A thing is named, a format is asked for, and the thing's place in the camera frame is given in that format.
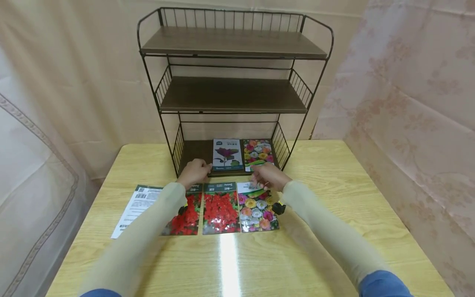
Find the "person's left hand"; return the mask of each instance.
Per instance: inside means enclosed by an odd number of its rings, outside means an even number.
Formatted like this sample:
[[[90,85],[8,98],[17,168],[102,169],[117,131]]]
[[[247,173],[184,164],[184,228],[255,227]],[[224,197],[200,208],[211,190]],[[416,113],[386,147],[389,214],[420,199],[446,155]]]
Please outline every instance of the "person's left hand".
[[[192,185],[203,182],[208,173],[211,172],[212,167],[213,164],[206,164],[205,160],[195,159],[186,164],[177,182],[181,183],[188,190]]]

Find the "wooden table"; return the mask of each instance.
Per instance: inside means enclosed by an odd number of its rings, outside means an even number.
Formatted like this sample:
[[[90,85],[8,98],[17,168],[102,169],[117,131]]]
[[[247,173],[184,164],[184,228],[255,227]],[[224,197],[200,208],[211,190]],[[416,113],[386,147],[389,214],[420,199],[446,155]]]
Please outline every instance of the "wooden table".
[[[342,141],[299,141],[285,169],[374,245],[415,296],[453,296],[424,252]],[[211,182],[247,181],[248,177]],[[175,180],[166,144],[124,146],[71,246],[48,297],[75,296],[137,184]],[[138,296],[357,296],[352,284],[292,211],[280,230],[162,237]]]

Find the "dark brown shelf board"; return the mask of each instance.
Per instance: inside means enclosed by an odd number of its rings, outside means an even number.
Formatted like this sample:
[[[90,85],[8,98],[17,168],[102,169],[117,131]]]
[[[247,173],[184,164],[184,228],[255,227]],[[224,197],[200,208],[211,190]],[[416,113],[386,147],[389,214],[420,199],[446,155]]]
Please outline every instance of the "dark brown shelf board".
[[[161,27],[142,47],[145,54],[325,59],[300,32]]]
[[[304,114],[286,79],[173,77],[162,111]]]
[[[275,149],[274,144],[272,143],[271,139],[266,139],[270,142],[272,147],[272,154],[275,156]],[[242,140],[240,141],[241,144],[241,154],[242,160],[244,160],[244,149],[242,145]],[[183,153],[181,155],[180,161],[180,168],[178,171],[178,175],[181,174],[183,168],[185,168],[186,164],[189,161],[193,161],[193,159],[203,159],[206,163],[213,162],[213,140],[187,140],[185,141],[183,147]],[[279,168],[279,163],[277,158],[274,159],[274,165]],[[245,169],[242,170],[229,170],[229,171],[211,171],[208,174],[209,177],[216,177],[216,176],[233,176],[233,175],[250,175],[251,172],[246,172]]]

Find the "metal wire railing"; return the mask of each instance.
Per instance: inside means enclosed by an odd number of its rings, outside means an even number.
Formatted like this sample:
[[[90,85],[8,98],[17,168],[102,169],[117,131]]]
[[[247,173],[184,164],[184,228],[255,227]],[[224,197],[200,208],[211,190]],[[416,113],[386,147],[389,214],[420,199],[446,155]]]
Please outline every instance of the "metal wire railing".
[[[173,160],[173,167],[175,167],[175,172],[178,176],[180,170],[181,157],[183,156],[183,150],[185,149],[185,140],[183,139],[183,128],[181,123],[178,126],[177,137],[175,138],[175,145],[173,146],[173,153],[171,154],[171,159]]]
[[[161,76],[160,82],[158,83],[156,89],[155,89],[155,94],[158,99],[158,103],[161,105],[163,102],[163,99],[165,98],[165,95],[167,94],[168,88],[170,87],[171,84],[171,67],[168,65],[165,68],[165,72]]]
[[[302,103],[305,105],[305,108],[308,109],[310,99],[312,99],[312,96],[314,95],[313,92],[294,69],[291,70],[289,77],[290,84],[294,88]]]
[[[281,169],[287,164],[290,157],[290,148],[285,139],[282,127],[277,122],[274,133],[272,135],[272,143],[274,144],[274,157],[277,159]]]
[[[161,8],[161,23],[166,27],[216,28],[298,32],[304,15],[285,12],[216,10],[200,8]]]

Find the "pink floral curtain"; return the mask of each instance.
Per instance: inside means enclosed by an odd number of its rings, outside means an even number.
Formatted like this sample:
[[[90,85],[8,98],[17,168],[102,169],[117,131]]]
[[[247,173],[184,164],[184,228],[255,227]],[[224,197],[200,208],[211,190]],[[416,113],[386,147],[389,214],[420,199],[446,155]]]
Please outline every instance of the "pink floral curtain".
[[[314,139],[344,139],[457,296],[475,292],[475,0],[370,0]]]

